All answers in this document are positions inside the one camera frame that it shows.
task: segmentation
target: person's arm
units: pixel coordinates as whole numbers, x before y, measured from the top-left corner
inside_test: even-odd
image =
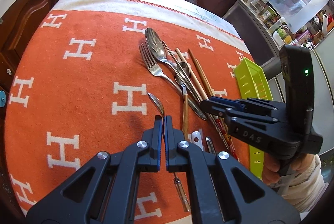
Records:
[[[267,185],[278,182],[280,179],[277,173],[279,167],[278,160],[269,154],[265,154],[262,172],[263,182]],[[320,158],[318,155],[306,154],[296,159],[291,167],[296,170],[298,175],[282,197],[295,206],[300,213],[308,212],[318,202],[328,186],[328,183],[324,183],[321,176]]]

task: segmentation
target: blue round object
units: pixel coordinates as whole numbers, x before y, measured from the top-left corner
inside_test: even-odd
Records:
[[[0,91],[0,107],[4,107],[6,105],[6,94],[4,91]]]

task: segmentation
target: hand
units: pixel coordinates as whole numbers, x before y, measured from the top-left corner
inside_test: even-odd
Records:
[[[291,168],[298,174],[306,171],[312,164],[313,154],[301,154],[297,159],[291,163]],[[266,185],[275,184],[279,181],[280,176],[277,173],[280,169],[280,162],[272,157],[270,154],[264,154],[262,181]]]

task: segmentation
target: table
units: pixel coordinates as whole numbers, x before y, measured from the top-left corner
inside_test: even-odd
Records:
[[[183,0],[60,0],[24,52],[5,120],[8,172],[25,214],[97,152],[116,153],[140,140],[158,114],[147,91],[181,128],[182,98],[141,60],[147,27],[195,69],[191,48],[215,95],[239,98],[233,68],[251,56],[223,19]],[[190,109],[189,131],[198,130],[217,151],[226,150],[213,126]],[[249,167],[248,145],[234,144]],[[185,174],[179,177],[186,187]],[[157,174],[142,173],[137,205],[136,223],[191,222],[164,164]]]

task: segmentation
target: white plastic handle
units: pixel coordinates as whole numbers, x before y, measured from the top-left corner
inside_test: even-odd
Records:
[[[197,145],[198,147],[201,148],[202,151],[204,151],[200,132],[195,131],[191,133],[191,143]]]

